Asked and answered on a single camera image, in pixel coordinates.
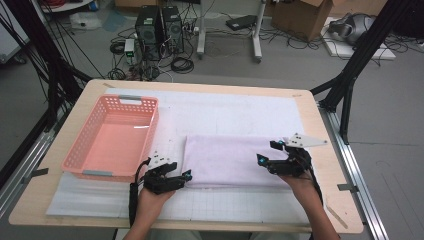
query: human arm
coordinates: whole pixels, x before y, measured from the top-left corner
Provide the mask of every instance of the human arm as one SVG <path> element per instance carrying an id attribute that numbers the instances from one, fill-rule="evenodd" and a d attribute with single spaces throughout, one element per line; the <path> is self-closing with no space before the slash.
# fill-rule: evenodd
<path id="1" fill-rule="evenodd" d="M 174 195 L 175 191 L 159 195 L 143 188 L 138 198 L 137 214 L 134 224 L 124 237 L 124 240 L 145 239 L 150 227 L 158 218 L 165 202 Z"/>
<path id="2" fill-rule="evenodd" d="M 294 196 L 299 201 L 308 216 L 314 240 L 340 239 L 330 219 L 322 207 L 321 200 L 307 173 L 299 178 L 280 176 L 292 188 Z"/>

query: computer tower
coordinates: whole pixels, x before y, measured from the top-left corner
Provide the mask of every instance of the computer tower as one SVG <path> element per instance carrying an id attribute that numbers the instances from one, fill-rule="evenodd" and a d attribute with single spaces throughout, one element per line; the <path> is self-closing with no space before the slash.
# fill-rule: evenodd
<path id="1" fill-rule="evenodd" d="M 135 31 L 144 60 L 161 59 L 160 47 L 165 40 L 160 16 L 160 8 L 156 5 L 145 5 L 140 8 Z"/>
<path id="2" fill-rule="evenodd" d="M 162 17 L 168 51 L 170 53 L 184 52 L 182 22 L 177 6 L 162 8 Z"/>

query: folded towel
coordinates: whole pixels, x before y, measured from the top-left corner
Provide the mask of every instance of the folded towel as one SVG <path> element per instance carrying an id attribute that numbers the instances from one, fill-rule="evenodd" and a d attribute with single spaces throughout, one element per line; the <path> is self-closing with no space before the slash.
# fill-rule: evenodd
<path id="1" fill-rule="evenodd" d="M 271 160 L 287 159 L 283 151 L 272 149 L 272 137 L 189 135 L 182 171 L 192 170 L 187 187 L 280 187 L 288 185 L 257 163 L 259 153 Z"/>

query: concrete floor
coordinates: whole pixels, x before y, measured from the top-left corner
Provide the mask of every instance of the concrete floor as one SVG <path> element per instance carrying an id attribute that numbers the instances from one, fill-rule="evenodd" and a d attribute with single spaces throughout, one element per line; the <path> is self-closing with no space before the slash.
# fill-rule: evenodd
<path id="1" fill-rule="evenodd" d="M 97 12 L 103 28 L 79 31 L 73 36 L 102 74 L 111 69 L 109 40 L 134 26 L 113 10 Z M 215 22 L 225 29 L 222 23 Z M 73 43 L 66 37 L 78 69 L 98 77 Z M 324 46 L 317 50 L 294 49 L 285 38 L 271 43 L 261 41 L 263 60 L 252 58 L 250 39 L 228 35 L 207 37 L 206 55 L 193 55 L 194 71 L 170 72 L 178 83 L 220 84 L 271 88 L 312 89 L 337 76 L 346 61 L 330 57 Z M 370 62 L 355 85 L 350 118 L 349 140 L 359 167 L 371 192 L 390 239 L 424 239 L 424 54 L 409 50 L 396 53 L 394 61 Z M 32 66 L 0 66 L 0 167 L 10 158 L 26 134 L 47 108 L 38 78 Z M 159 82 L 170 82 L 162 74 Z M 321 100 L 325 95 L 316 96 Z M 11 226 L 9 209 L 0 220 L 0 239 L 112 239 L 114 229 L 74 227 Z M 240 236 L 205 234 L 206 239 L 244 239 Z M 368 231 L 343 235 L 343 239 L 371 239 Z"/>

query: white mat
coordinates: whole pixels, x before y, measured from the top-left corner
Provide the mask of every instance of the white mat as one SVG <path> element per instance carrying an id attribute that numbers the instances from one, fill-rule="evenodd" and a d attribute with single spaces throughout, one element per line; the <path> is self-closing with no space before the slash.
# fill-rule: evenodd
<path id="1" fill-rule="evenodd" d="M 291 136 L 296 132 L 303 133 L 294 99 L 115 88 L 108 89 L 107 93 L 154 96 L 159 99 L 160 120 L 151 153 L 157 151 L 178 162 L 177 170 L 171 175 L 181 173 L 188 134 Z M 110 183 L 99 182 L 102 188 L 93 187 L 87 191 L 84 189 L 89 183 L 85 181 L 64 174 L 47 214 L 128 216 L 128 184 L 119 186 L 121 183 L 116 183 L 119 190 L 115 191 L 109 189 Z M 67 200 L 69 187 L 74 189 L 72 201 L 78 203 L 70 204 Z M 89 200 L 93 197 L 95 204 Z M 108 207 L 115 200 L 116 207 Z M 268 188 L 181 189 L 166 203 L 159 218 L 308 224 L 303 209 L 290 190 Z"/>
<path id="2" fill-rule="evenodd" d="M 328 27 L 331 21 L 337 20 L 336 18 L 328 17 L 325 21 L 325 25 L 321 30 L 321 36 L 324 38 L 325 46 L 328 50 L 328 53 L 332 57 L 342 57 L 350 58 L 352 57 L 354 51 L 352 46 L 344 42 L 344 40 L 339 37 L 337 33 L 329 33 Z M 384 59 L 384 60 L 394 60 L 396 56 L 393 54 L 390 49 L 387 49 L 385 44 L 381 44 L 380 49 L 378 49 L 372 59 Z"/>

